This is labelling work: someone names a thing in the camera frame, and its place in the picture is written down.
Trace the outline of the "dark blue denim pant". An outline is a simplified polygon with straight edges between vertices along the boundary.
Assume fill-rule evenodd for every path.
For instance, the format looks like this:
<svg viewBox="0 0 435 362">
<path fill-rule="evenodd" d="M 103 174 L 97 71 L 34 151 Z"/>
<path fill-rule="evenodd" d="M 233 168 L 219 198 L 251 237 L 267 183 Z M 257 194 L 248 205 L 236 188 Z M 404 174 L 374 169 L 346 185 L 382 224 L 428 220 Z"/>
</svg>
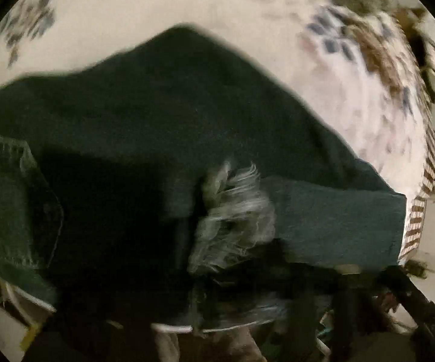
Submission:
<svg viewBox="0 0 435 362">
<path fill-rule="evenodd" d="M 378 271 L 406 200 L 300 100 L 187 26 L 0 88 L 0 277 L 172 323 L 278 294 L 289 262 Z"/>
</svg>

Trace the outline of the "floral checked bed blanket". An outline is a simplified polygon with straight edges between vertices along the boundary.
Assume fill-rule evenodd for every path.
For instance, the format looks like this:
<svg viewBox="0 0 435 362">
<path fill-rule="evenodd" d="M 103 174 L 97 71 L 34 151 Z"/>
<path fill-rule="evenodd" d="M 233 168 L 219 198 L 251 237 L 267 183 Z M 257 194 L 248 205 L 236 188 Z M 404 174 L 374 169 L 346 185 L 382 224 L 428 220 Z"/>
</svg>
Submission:
<svg viewBox="0 0 435 362">
<path fill-rule="evenodd" d="M 195 24 L 284 83 L 406 195 L 400 262 L 433 183 L 429 97 L 397 20 L 331 0 L 18 0 L 0 22 L 0 86 L 76 70 L 174 24 Z"/>
</svg>

